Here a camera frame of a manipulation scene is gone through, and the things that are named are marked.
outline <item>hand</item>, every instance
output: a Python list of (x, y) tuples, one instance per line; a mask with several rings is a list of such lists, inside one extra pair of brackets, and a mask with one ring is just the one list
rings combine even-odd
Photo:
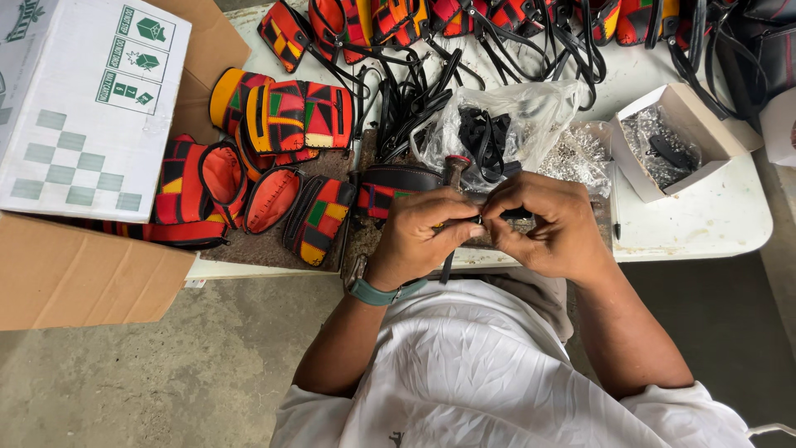
[(486, 233), (486, 228), (468, 221), (446, 226), (438, 234), (433, 227), (478, 212), (478, 206), (450, 187), (393, 199), (379, 246), (368, 259), (365, 281), (387, 292), (428, 275), (463, 242)]
[[(499, 218), (504, 210), (521, 206), (534, 213), (537, 222), (527, 234)], [(581, 183), (523, 171), (492, 190), (482, 216), (499, 250), (546, 277), (565, 277), (585, 286), (615, 266)]]

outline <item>white shirt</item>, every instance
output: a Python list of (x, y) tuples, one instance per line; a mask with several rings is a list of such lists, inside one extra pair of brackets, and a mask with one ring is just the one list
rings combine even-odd
[(352, 399), (291, 386), (271, 448), (752, 447), (746, 429), (698, 382), (616, 401), (522, 300), (433, 281), (389, 308)]

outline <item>green watch strap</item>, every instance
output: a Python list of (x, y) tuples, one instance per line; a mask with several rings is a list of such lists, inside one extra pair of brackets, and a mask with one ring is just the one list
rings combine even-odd
[(383, 292), (373, 288), (367, 281), (358, 278), (349, 291), (352, 296), (365, 302), (368, 305), (384, 306), (395, 303), (402, 298), (411, 296), (416, 293), (420, 288), (423, 288), (428, 283), (428, 280), (422, 279), (409, 286), (399, 286), (398, 289), (393, 291)]

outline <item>open cardboard box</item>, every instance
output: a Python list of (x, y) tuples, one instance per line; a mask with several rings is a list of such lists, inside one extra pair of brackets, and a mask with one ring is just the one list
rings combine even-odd
[[(218, 140), (208, 102), (251, 50), (213, 0), (147, 0), (193, 24), (171, 135)], [(159, 320), (195, 253), (0, 212), (0, 330)]]
[[(668, 112), (669, 126), (675, 132), (682, 130), (702, 150), (702, 168), (664, 190), (655, 183), (641, 161), (636, 159), (622, 127), (622, 120), (656, 103)], [(696, 93), (682, 83), (664, 85), (647, 93), (614, 115), (611, 125), (615, 129), (611, 153), (644, 202), (680, 193), (726, 166), (732, 158), (748, 154), (763, 145), (763, 139), (747, 122), (732, 118), (719, 120)]]

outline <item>person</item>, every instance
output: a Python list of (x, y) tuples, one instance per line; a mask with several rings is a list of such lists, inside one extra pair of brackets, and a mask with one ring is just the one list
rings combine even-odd
[[(520, 206), (537, 220), (527, 234), (499, 218)], [(479, 213), (484, 226), (467, 219)], [(526, 297), (496, 286), (512, 276), (430, 281), (390, 306), (347, 293), (296, 370), (271, 447), (752, 446), (622, 274), (579, 183), (522, 172), (482, 208), (449, 187), (397, 198), (362, 279), (396, 290), (486, 232), (533, 271), (516, 289)], [(557, 278), (576, 288), (602, 388), (564, 350)]]

